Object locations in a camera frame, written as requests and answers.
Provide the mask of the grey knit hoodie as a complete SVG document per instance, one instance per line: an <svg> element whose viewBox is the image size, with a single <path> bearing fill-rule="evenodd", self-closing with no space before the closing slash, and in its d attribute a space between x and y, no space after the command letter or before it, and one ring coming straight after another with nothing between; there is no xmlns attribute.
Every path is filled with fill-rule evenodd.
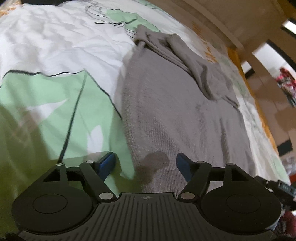
<svg viewBox="0 0 296 241"><path fill-rule="evenodd" d="M231 80L177 34L140 25L122 88L122 119L142 192L180 193L178 153L214 167L255 162Z"/></svg>

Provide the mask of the pile of colourful clothes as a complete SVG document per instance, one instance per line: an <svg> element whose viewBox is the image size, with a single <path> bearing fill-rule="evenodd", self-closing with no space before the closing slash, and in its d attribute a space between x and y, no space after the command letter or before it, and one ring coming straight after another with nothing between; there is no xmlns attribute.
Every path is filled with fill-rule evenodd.
<svg viewBox="0 0 296 241"><path fill-rule="evenodd" d="M287 97L290 105L295 108L295 78L286 68L281 67L276 83Z"/></svg>

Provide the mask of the white leaf-print duvet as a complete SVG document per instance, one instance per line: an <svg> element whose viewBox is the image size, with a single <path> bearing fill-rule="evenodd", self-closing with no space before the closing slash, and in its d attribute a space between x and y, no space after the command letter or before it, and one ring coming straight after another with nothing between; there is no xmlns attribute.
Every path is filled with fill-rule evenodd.
<svg viewBox="0 0 296 241"><path fill-rule="evenodd" d="M1 235L16 232L13 201L56 164L115 152L106 183L140 192L121 120L121 88L138 25L178 34L231 79L261 177L289 182L238 57L203 24L192 27L148 1L69 1L1 8Z"/></svg>

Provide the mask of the wooden bed frame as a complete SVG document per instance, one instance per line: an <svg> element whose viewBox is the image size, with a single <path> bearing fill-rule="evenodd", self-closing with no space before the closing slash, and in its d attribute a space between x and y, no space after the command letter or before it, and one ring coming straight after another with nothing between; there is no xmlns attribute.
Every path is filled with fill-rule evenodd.
<svg viewBox="0 0 296 241"><path fill-rule="evenodd" d="M210 30L241 61L253 69L248 78L277 147L295 148L295 108L292 108L271 73L254 52L270 42L295 61L295 37L283 23L295 19L295 1L152 1L189 28Z"/></svg>

